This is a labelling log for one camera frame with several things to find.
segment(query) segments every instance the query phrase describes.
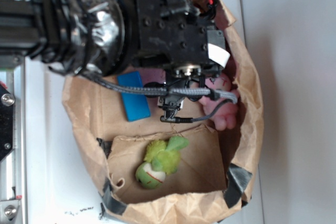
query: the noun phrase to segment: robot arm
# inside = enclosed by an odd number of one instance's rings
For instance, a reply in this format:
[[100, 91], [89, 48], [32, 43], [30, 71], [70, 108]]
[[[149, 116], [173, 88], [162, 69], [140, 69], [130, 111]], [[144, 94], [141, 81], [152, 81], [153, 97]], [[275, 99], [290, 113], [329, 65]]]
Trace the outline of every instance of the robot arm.
[[[214, 10], [206, 16], [213, 17]], [[163, 122], [192, 122], [175, 117], [185, 97], [237, 101], [229, 92], [205, 87], [205, 78], [218, 77], [228, 59], [218, 60], [213, 48], [227, 54], [223, 33], [188, 0], [0, 1], [1, 57], [30, 57], [59, 74], [80, 75], [119, 92], [159, 96]], [[139, 90], [101, 79], [128, 65], [164, 69], [166, 83]], [[199, 89], [189, 89], [192, 80]]]

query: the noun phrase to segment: screw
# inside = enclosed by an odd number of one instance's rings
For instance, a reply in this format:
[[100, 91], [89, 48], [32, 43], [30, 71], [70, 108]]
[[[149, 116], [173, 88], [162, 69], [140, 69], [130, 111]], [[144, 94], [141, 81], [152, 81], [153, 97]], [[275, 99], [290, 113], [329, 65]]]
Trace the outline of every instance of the screw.
[[20, 58], [17, 57], [17, 56], [15, 56], [15, 57], [14, 57], [14, 63], [19, 63], [19, 62], [20, 62]]
[[157, 22], [157, 26], [159, 29], [164, 29], [166, 25], [163, 21], [160, 20]]
[[185, 28], [185, 24], [184, 24], [184, 23], [180, 23], [178, 26], [179, 26], [179, 28], [180, 28], [181, 30], [183, 30], [183, 29]]
[[15, 98], [12, 94], [4, 94], [2, 97], [1, 97], [1, 102], [3, 105], [9, 107], [9, 106], [12, 106], [15, 102]]
[[183, 41], [183, 42], [181, 42], [180, 46], [181, 46], [181, 48], [185, 49], [185, 48], [187, 48], [187, 43]]
[[150, 18], [144, 18], [143, 19], [143, 25], [144, 26], [151, 26], [152, 25], [152, 21], [151, 21], [151, 19]]
[[199, 30], [200, 30], [199, 32], [200, 32], [201, 34], [205, 33], [205, 28], [204, 28], [204, 27], [201, 27]]
[[203, 44], [202, 45], [202, 50], [203, 51], [207, 51], [208, 50], [208, 45], [207, 44]]
[[12, 205], [5, 208], [5, 216], [11, 220], [16, 216], [16, 208]]
[[4, 144], [4, 147], [5, 147], [6, 150], [9, 150], [11, 148], [11, 145], [9, 143], [7, 143], [7, 144]]

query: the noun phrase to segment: gray braided cable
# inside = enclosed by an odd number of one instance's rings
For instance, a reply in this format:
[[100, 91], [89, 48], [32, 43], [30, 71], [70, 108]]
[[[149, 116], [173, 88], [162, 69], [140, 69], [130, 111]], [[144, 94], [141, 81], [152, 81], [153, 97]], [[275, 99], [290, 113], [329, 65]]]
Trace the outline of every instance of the gray braided cable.
[[[143, 94], [150, 96], [166, 96], [168, 94], [177, 94], [184, 97], [193, 97], [205, 95], [208, 96], [211, 93], [211, 90], [208, 88], [194, 88], [194, 89], [169, 89], [169, 88], [140, 88], [140, 87], [126, 87], [114, 84], [112, 82], [106, 81], [102, 79], [100, 76], [95, 74], [82, 74], [86, 79], [93, 81], [107, 89], [114, 90], [120, 93], [128, 93], [128, 94]], [[235, 94], [224, 91], [224, 90], [213, 90], [215, 93], [219, 94], [220, 98], [226, 98], [232, 100], [233, 104], [236, 104], [238, 99]]]

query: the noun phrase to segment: wire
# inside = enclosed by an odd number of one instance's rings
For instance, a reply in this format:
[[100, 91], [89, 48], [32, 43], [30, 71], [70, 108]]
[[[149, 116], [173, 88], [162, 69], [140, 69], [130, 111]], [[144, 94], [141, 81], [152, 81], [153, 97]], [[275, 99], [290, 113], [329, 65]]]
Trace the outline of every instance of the wire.
[[154, 96], [154, 95], [155, 96], [166, 96], [169, 94], [176, 94], [176, 95], [181, 95], [183, 97], [197, 97], [200, 95], [205, 95], [209, 97], [215, 94], [217, 95], [218, 98], [227, 98], [227, 99], [232, 100], [234, 104], [238, 102], [238, 99], [235, 94], [224, 91], [224, 90], [212, 90], [208, 88], [171, 89], [171, 88], [166, 88], [166, 87], [161, 87], [161, 88], [126, 87], [126, 86], [120, 86], [112, 82], [106, 81], [95, 73], [83, 73], [82, 76], [107, 89], [111, 89], [111, 90], [121, 92], [121, 93], [143, 94], [143, 95], [151, 95], [151, 96]]
[[194, 123], [194, 122], [199, 122], [203, 120], [208, 120], [217, 113], [220, 107], [222, 107], [224, 104], [228, 102], [234, 103], [234, 101], [231, 99], [225, 99], [221, 101], [209, 115], [201, 116], [200, 118], [180, 118], [176, 116], [173, 118], [166, 119], [164, 116], [162, 116], [160, 117], [160, 120], [161, 122], [169, 122], [169, 123]]
[[231, 99], [225, 99], [225, 100], [221, 101], [209, 115], [201, 116], [200, 118], [193, 118], [192, 122], [199, 122], [199, 121], [203, 121], [203, 120], [207, 120], [209, 118], [212, 118], [217, 113], [219, 108], [221, 108], [225, 103], [228, 103], [228, 102], [233, 102], [233, 101]]

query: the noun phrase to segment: white label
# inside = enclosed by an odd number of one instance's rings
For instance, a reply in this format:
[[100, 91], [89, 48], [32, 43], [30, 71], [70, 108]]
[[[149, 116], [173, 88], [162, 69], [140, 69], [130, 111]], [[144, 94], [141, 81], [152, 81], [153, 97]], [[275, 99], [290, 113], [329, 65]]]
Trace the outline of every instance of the white label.
[[210, 60], [213, 60], [223, 68], [225, 68], [227, 61], [230, 58], [228, 51], [213, 44], [208, 44], [208, 54]]

